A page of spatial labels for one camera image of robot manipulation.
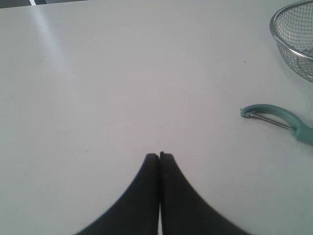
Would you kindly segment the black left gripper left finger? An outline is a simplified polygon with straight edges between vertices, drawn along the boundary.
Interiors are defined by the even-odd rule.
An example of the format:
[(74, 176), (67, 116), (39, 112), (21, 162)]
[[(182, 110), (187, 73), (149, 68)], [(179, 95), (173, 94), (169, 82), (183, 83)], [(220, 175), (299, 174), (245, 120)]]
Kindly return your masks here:
[(120, 198), (79, 235), (156, 235), (159, 219), (159, 157), (147, 154)]

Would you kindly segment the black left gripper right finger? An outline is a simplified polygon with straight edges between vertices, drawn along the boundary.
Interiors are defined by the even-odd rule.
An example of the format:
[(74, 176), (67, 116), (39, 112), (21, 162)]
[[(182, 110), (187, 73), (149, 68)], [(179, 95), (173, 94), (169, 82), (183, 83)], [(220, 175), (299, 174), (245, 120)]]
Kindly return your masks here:
[(246, 235), (210, 207), (189, 184), (175, 158), (160, 153), (160, 206), (164, 235)]

